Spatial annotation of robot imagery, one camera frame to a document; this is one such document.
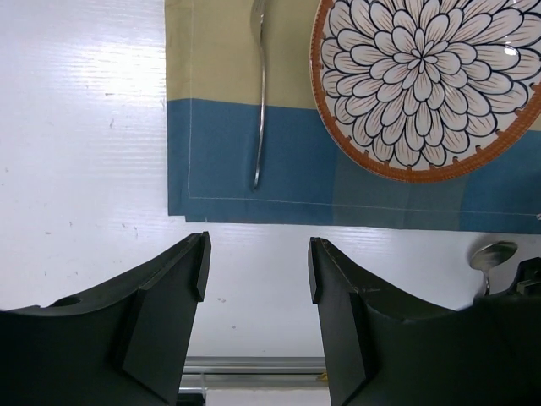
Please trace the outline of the silver fork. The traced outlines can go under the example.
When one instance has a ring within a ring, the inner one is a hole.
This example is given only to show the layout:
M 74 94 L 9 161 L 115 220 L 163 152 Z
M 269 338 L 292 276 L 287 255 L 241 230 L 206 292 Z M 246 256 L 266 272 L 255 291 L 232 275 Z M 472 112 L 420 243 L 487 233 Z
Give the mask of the silver fork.
M 259 112 L 259 135 L 254 159 L 254 180 L 253 190 L 260 184 L 261 162 L 263 144 L 265 138 L 265 96 L 266 96 L 266 61 L 264 49 L 264 22 L 265 22 L 266 0 L 254 0 L 251 8 L 250 25 L 254 43 L 258 49 L 260 60 L 260 112 Z

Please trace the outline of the blue beige checked placemat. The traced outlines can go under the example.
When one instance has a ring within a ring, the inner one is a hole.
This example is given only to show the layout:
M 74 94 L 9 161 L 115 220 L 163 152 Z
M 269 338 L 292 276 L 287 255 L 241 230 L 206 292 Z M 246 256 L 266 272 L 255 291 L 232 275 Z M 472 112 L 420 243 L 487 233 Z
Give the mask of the blue beige checked placemat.
M 168 212 L 190 222 L 540 231 L 540 128 L 452 180 L 410 184 L 354 163 L 315 109 L 315 1 L 265 11 L 266 123 L 248 1 L 168 1 Z

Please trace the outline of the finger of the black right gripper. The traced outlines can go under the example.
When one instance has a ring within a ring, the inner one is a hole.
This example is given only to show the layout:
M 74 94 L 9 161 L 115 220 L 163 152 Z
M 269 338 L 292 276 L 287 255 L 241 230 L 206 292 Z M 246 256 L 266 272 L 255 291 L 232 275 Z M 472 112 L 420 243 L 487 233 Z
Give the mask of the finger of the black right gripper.
M 539 296 L 541 286 L 541 258 L 534 257 L 521 261 L 517 267 L 508 294 Z

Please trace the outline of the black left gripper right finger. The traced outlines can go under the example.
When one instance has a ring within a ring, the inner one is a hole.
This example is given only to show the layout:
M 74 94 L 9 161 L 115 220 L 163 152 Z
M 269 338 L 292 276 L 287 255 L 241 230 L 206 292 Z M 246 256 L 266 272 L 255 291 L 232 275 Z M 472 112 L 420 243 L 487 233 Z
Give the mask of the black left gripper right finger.
M 309 242 L 334 405 L 537 405 L 540 295 L 507 290 L 450 310 Z

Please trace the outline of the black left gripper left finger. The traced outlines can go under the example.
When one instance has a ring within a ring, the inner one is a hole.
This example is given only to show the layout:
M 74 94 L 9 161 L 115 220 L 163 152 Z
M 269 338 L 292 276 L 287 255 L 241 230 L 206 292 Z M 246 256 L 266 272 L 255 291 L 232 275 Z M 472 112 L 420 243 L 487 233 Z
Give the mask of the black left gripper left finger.
M 210 235 L 47 307 L 1 314 L 4 405 L 174 405 Z

